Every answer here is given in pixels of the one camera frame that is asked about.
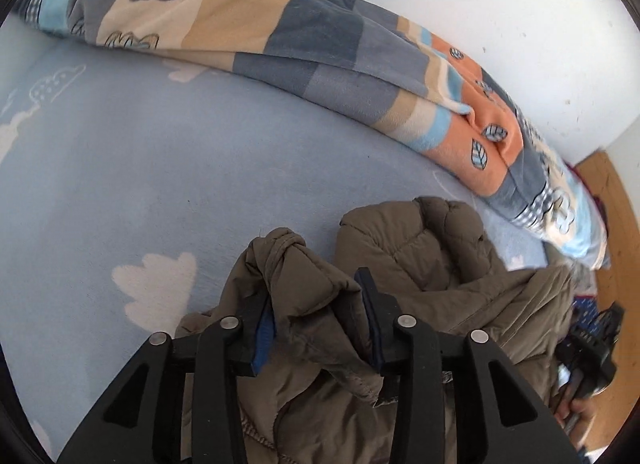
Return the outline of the person right hand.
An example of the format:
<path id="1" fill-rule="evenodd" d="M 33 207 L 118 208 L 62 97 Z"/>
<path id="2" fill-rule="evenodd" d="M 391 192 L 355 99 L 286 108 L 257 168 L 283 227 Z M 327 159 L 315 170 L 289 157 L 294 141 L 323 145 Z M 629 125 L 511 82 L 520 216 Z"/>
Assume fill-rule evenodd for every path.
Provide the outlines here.
<path id="1" fill-rule="evenodd" d="M 592 397 L 585 399 L 573 399 L 568 401 L 562 398 L 554 411 L 554 418 L 565 427 L 566 422 L 573 416 L 577 416 L 574 427 L 567 432 L 567 437 L 576 450 L 579 450 L 586 442 L 597 416 L 597 407 Z"/>

